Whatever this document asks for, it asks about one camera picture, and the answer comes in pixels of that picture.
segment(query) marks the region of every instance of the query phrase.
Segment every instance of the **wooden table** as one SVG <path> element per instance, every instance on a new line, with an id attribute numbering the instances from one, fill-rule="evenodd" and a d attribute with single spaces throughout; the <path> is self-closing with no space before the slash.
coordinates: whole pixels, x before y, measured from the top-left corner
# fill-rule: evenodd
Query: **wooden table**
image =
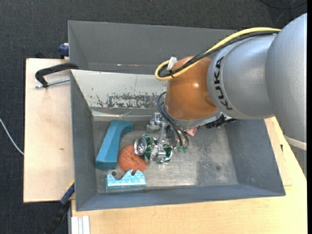
<path id="1" fill-rule="evenodd" d="M 69 83 L 33 88 L 38 69 L 65 61 L 26 61 L 24 202 L 59 200 L 73 180 Z M 73 200 L 72 216 L 89 215 L 92 234 L 306 233 L 307 180 L 276 119 L 266 125 L 286 196 L 87 212 Z"/>

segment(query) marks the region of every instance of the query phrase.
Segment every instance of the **metal clamp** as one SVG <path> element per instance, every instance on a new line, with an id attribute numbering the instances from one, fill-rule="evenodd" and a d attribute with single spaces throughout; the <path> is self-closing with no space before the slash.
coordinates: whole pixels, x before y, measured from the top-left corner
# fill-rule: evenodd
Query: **metal clamp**
<path id="1" fill-rule="evenodd" d="M 54 84 L 69 81 L 69 78 L 67 78 L 67 79 L 47 82 L 43 77 L 43 76 L 50 75 L 50 74 L 60 72 L 60 71 L 64 71 L 67 69 L 78 69 L 78 66 L 74 63 L 67 62 L 67 63 L 59 64 L 56 66 L 52 66 L 49 68 L 44 68 L 44 69 L 38 70 L 35 74 L 35 77 L 41 83 L 41 85 L 37 85 L 37 86 L 35 86 L 35 88 L 42 88 L 42 87 L 46 88 L 46 87 L 54 85 Z"/>

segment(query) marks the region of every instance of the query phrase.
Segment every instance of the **pink object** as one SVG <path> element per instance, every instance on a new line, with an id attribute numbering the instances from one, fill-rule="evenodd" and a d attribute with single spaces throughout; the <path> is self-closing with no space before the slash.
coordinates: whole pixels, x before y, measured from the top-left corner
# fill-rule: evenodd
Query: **pink object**
<path id="1" fill-rule="evenodd" d="M 186 132 L 190 135 L 190 136 L 194 136 L 195 135 L 195 133 L 196 133 L 196 130 L 197 130 L 197 127 L 195 127 L 195 128 L 192 128 L 192 129 L 190 129 L 190 130 L 187 130 Z"/>

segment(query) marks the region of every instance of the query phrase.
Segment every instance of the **dark gray floor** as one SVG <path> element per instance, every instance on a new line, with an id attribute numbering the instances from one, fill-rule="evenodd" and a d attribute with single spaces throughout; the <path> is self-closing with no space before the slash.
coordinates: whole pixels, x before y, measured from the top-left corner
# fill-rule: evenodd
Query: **dark gray floor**
<path id="1" fill-rule="evenodd" d="M 282 7 L 289 4 L 267 1 Z M 68 41 L 68 20 L 238 30 L 283 27 L 306 11 L 303 5 L 290 16 L 287 10 L 257 0 L 0 0 L 0 117 L 23 148 L 23 61 L 38 51 L 59 58 L 58 46 Z M 57 210 L 56 203 L 23 204 L 22 197 L 23 157 L 0 128 L 0 234 L 42 233 Z M 56 233 L 66 233 L 66 223 Z"/>

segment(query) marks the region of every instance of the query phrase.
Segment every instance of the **yellow cable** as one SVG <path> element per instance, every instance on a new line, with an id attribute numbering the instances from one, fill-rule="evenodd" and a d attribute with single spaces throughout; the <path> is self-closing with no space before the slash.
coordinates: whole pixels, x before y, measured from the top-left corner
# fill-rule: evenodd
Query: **yellow cable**
<path id="1" fill-rule="evenodd" d="M 258 28 L 250 28 L 250 29 L 244 29 L 244 30 L 241 30 L 241 31 L 238 31 L 228 37 L 226 37 L 225 39 L 223 39 L 222 41 L 218 42 L 215 46 L 213 46 L 212 48 L 210 48 L 209 50 L 207 50 L 205 53 L 209 52 L 209 51 L 212 51 L 220 46 L 222 46 L 223 44 L 231 41 L 232 39 L 236 38 L 236 37 L 239 37 L 239 36 L 242 36 L 242 35 L 245 35 L 245 34 L 249 34 L 249 33 L 253 33 L 253 32 L 260 32 L 260 31 L 280 31 L 280 29 L 274 29 L 274 28 L 266 28 L 266 27 L 258 27 Z M 188 71 L 190 68 L 192 68 L 196 63 L 198 63 L 200 60 L 192 63 L 190 66 L 182 69 L 181 71 L 175 73 L 173 76 L 167 76 L 167 77 L 160 77 L 158 75 L 158 72 L 159 70 L 164 67 L 165 65 L 167 65 L 169 63 L 169 61 L 165 61 L 163 62 L 162 64 L 160 64 L 156 71 L 155 71 L 155 77 L 157 80 L 169 80 L 169 79 L 172 79 L 174 77 L 177 77 L 181 74 L 183 74 L 184 72 Z"/>

